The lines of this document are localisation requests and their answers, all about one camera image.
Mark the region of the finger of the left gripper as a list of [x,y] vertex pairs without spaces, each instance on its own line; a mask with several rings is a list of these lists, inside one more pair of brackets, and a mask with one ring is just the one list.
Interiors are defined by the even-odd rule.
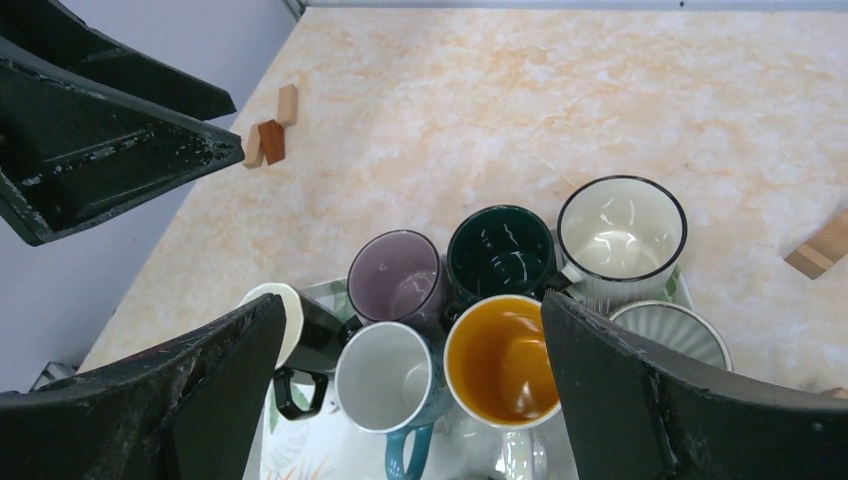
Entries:
[[226,90],[89,27],[59,1],[3,1],[1,36],[73,74],[198,120],[236,111]]
[[1,219],[31,246],[240,163],[240,137],[1,42]]

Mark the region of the tan wooden block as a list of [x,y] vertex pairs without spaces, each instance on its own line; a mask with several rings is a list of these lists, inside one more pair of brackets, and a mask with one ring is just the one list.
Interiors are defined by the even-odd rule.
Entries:
[[276,121],[283,127],[293,126],[298,117],[298,89],[287,84],[278,90]]

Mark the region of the pale wooden block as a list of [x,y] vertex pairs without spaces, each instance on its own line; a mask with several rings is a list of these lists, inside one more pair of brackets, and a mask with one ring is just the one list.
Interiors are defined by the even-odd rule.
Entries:
[[245,159],[243,161],[243,166],[245,168],[255,169],[263,166],[265,157],[261,146],[261,136],[258,124],[251,126],[246,137],[244,152]]

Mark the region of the light blue mug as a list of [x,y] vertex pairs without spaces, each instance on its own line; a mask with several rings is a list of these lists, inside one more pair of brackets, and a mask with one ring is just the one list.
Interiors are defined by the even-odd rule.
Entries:
[[422,478],[435,424],[453,404],[440,351],[398,322],[363,327],[340,355],[335,387],[356,427],[386,437],[386,477]]

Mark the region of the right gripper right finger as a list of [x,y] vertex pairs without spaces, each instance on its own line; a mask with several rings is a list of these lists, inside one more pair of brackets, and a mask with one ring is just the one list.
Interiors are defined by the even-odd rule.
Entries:
[[847,403],[687,357],[570,297],[544,334],[582,479],[843,479]]

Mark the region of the grey striped mug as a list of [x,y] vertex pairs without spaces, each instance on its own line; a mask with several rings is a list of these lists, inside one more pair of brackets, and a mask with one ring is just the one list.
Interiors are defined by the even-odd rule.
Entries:
[[726,371],[734,370],[729,350],[718,331],[684,306],[658,300],[638,301],[618,308],[609,320],[690,358]]

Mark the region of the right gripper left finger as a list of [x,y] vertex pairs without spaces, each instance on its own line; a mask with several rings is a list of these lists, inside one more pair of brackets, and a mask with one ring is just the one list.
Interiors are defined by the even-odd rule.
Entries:
[[1,396],[5,479],[239,479],[285,312],[264,294],[162,344]]

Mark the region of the white floral mug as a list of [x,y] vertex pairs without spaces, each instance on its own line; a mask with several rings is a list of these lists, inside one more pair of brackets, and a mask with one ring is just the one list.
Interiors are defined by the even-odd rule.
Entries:
[[547,449],[534,430],[561,413],[541,303],[505,294],[466,309],[449,332],[443,364],[458,405],[501,435],[508,479],[542,479]]

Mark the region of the floral leaf pattern tray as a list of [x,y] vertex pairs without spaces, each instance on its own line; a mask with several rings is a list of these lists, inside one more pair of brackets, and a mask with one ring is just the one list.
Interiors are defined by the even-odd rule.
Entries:
[[[541,479],[575,479],[578,472],[566,426],[557,417],[533,431]],[[319,414],[289,421],[273,396],[263,413],[260,479],[382,479],[386,439],[353,425],[336,404],[330,387]],[[500,433],[469,417],[457,404],[435,424],[426,479],[502,479],[505,464]]]

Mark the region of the black mug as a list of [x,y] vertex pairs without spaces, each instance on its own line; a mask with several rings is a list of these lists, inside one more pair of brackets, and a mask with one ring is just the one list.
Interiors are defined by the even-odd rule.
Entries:
[[[281,349],[272,379],[276,408],[290,421],[306,420],[320,413],[332,374],[340,354],[358,321],[340,320],[328,308],[284,283],[264,283],[249,291],[246,304],[264,294],[282,299],[285,325]],[[296,374],[305,374],[314,383],[309,406],[296,405],[292,382]]]

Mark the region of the light wooden block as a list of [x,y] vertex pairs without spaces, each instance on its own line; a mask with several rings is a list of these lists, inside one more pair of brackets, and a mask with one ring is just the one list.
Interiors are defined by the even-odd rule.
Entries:
[[792,250],[784,261],[815,280],[847,255],[847,209],[836,214],[814,235]]

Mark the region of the white black-rimmed mug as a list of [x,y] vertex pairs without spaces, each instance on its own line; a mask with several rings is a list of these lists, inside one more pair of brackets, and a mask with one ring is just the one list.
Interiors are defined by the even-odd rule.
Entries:
[[607,314],[663,289],[688,238],[681,202],[634,175],[593,180],[561,207],[555,239],[564,264],[546,290]]

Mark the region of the dark green mug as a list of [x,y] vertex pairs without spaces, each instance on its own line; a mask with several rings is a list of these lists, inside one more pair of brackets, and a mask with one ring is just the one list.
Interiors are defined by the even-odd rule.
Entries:
[[467,217],[453,233],[446,254],[451,299],[440,324],[448,332],[475,303],[511,294],[540,301],[558,271],[549,227],[517,205],[493,205]]

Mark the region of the lilac purple mug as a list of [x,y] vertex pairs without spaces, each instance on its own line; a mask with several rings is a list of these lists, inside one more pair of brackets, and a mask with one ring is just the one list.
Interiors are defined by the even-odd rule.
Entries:
[[398,322],[435,344],[446,339],[441,325],[449,300],[446,269],[425,235],[397,229],[370,240],[351,263],[346,288],[361,325]]

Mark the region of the reddish brown wooden block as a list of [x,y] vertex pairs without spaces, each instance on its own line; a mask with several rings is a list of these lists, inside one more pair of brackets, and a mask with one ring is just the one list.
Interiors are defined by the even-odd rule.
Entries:
[[268,120],[258,125],[260,146],[268,165],[285,159],[285,131],[276,120]]

